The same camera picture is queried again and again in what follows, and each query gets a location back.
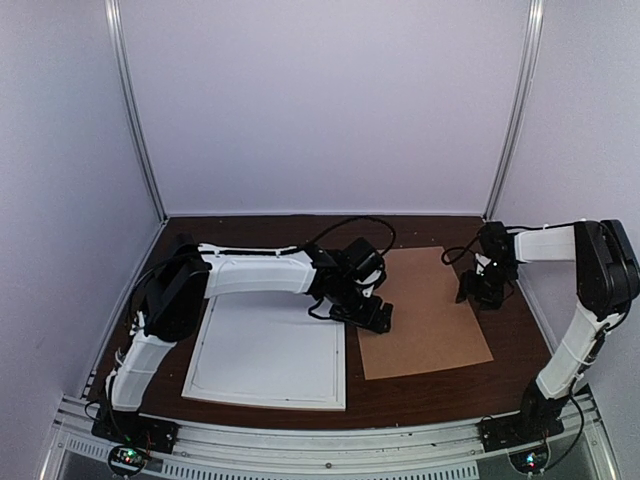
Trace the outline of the brown backing board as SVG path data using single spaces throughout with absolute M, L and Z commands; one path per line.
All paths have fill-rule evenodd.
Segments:
M 381 380 L 479 365 L 494 360 L 470 304 L 455 301 L 458 277 L 441 247 L 394 249 L 376 290 L 393 305 L 391 330 L 360 330 L 364 378 Z

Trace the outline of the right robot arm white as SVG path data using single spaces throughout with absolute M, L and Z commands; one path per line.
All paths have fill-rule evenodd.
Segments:
M 474 267 L 460 278 L 456 301 L 471 298 L 485 310 L 502 306 L 505 288 L 518 279 L 520 266 L 574 264 L 574 314 L 560 346 L 533 381 L 534 391 L 546 401 L 568 397 L 639 296 L 639 262 L 622 222 L 579 220 L 542 227 L 489 222 L 461 252 L 474 245 L 480 251 L 474 254 Z

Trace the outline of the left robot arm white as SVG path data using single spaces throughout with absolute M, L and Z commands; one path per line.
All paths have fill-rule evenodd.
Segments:
M 123 444 L 143 436 L 143 421 L 133 412 L 168 352 L 195 332 L 204 300 L 256 292 L 307 295 L 330 302 L 330 321 L 386 334 L 393 307 L 374 293 L 386 277 L 383 253 L 362 237 L 343 249 L 315 243 L 246 249 L 184 237 L 142 282 L 130 344 L 105 381 L 106 429 Z

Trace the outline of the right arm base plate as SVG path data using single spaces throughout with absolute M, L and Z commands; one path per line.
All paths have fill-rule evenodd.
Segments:
M 546 398 L 532 380 L 524 390 L 516 413 L 478 423 L 484 451 L 509 449 L 563 433 L 560 415 L 568 401 L 568 395 Z

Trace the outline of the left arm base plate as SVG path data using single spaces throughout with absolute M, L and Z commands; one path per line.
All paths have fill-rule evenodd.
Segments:
M 179 431 L 175 422 L 116 411 L 105 398 L 88 402 L 84 411 L 95 437 L 147 452 L 171 454 L 174 450 Z

